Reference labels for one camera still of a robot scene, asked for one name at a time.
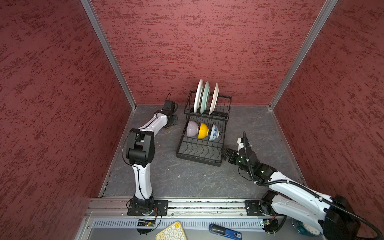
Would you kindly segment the white blue floral bowl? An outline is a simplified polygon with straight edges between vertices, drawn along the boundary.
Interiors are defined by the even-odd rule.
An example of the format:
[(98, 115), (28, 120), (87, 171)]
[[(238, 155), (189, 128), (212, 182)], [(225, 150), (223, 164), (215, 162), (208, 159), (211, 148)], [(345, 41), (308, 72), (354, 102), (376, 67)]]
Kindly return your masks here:
[(216, 125), (212, 125), (209, 135), (209, 141), (215, 141), (220, 136), (219, 128)]

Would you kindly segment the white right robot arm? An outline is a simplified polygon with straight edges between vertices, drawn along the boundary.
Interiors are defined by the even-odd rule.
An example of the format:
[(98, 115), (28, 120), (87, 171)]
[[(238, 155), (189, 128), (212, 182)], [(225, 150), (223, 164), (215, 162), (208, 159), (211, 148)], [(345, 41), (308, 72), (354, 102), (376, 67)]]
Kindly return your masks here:
[(248, 150), (249, 147), (241, 148), (239, 152), (225, 148), (221, 158), (249, 174), (256, 185), (269, 187), (258, 207), (252, 210), (264, 216), (286, 215), (302, 222), (310, 230), (318, 231), (328, 240), (357, 238), (361, 224), (353, 217), (352, 207), (345, 198), (313, 191), (261, 163), (256, 154), (248, 154)]

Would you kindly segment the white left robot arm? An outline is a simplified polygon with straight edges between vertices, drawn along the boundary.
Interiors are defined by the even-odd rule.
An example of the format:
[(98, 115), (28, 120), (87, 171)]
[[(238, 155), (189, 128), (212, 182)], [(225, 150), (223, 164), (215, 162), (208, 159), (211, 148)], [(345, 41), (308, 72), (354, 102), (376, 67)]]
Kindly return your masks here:
[(151, 185), (150, 168), (155, 157), (155, 136), (177, 123), (176, 110), (163, 108), (143, 126), (131, 129), (124, 141), (123, 161), (134, 170), (135, 194), (131, 200), (139, 213), (148, 216), (156, 210)]

